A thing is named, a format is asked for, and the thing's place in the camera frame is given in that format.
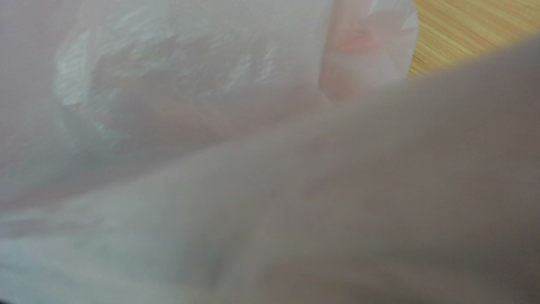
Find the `pink plastic bag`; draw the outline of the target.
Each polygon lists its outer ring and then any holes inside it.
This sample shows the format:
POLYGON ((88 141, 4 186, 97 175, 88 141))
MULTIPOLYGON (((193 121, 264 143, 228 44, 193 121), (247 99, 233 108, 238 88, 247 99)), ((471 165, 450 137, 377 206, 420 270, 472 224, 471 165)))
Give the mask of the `pink plastic bag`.
POLYGON ((2 303, 538 303, 539 36, 410 6, 2 1, 2 303))

